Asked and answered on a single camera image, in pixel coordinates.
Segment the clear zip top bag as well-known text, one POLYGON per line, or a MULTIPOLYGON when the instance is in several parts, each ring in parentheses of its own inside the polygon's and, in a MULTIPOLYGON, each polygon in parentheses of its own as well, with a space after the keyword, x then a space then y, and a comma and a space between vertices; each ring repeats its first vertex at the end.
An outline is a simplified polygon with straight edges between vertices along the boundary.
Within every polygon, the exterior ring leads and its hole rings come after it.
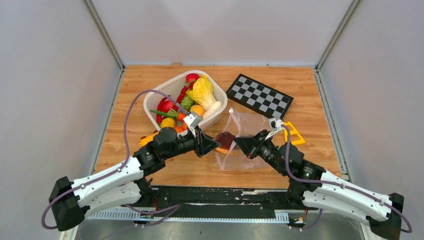
MULTIPOLYGON (((257 113, 238 112, 229 109, 229 118, 222 132, 229 132, 235 137, 253 137, 262 130, 270 130, 269 119, 257 113)), ((215 152, 219 168, 222 171, 251 170, 267 168, 269 165, 260 157, 247 158, 241 150, 232 151, 231 154, 215 152)))

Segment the yellow napa cabbage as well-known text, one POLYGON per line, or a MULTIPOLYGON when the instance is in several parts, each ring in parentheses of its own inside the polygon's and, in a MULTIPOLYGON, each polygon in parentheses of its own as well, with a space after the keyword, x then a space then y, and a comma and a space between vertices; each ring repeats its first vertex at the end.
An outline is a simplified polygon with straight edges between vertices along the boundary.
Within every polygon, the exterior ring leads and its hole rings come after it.
POLYGON ((201 75, 186 94, 205 109, 203 119, 216 113, 223 105, 221 101, 215 99, 213 85, 206 75, 201 75))

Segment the white plastic basket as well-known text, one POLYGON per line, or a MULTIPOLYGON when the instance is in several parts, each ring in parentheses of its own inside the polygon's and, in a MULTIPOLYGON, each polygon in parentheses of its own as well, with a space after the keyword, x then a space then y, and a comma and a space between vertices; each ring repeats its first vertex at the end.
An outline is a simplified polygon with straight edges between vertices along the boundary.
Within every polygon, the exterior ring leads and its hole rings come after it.
POLYGON ((190 74, 196 74, 202 78, 200 83, 195 85, 193 94, 189 94, 189 96, 194 96, 196 103, 200 100, 200 105, 206 107, 202 121, 198 124, 205 131, 219 121, 228 104, 226 93, 208 73, 201 70, 189 70, 169 79, 154 89, 176 100, 186 85, 186 80, 190 74))

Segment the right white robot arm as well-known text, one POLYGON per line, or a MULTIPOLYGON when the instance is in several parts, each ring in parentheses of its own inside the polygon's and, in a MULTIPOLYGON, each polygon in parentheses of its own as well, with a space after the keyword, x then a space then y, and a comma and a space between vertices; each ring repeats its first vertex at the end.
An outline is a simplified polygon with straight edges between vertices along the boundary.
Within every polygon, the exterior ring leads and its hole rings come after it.
POLYGON ((268 134, 269 131, 262 130, 255 136, 236 137, 234 142, 249 159, 259 157, 289 178, 285 201, 290 208, 331 211, 369 226, 381 238, 400 239, 402 195, 386 195, 356 186, 306 160, 304 153, 291 143, 274 145, 268 134))

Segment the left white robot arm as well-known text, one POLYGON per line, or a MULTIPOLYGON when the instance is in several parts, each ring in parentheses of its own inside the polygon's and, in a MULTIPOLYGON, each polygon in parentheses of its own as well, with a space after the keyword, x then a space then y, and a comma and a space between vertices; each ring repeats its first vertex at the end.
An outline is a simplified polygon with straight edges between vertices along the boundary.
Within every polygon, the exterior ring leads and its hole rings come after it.
POLYGON ((45 229, 63 232, 108 208, 133 203, 149 206, 153 193, 147 176, 164 168, 168 159, 191 151, 201 158, 220 146, 199 127, 186 135, 165 127, 128 159, 106 170, 75 180, 67 176, 56 180, 47 206, 55 226, 46 224, 46 212, 41 224, 45 229))

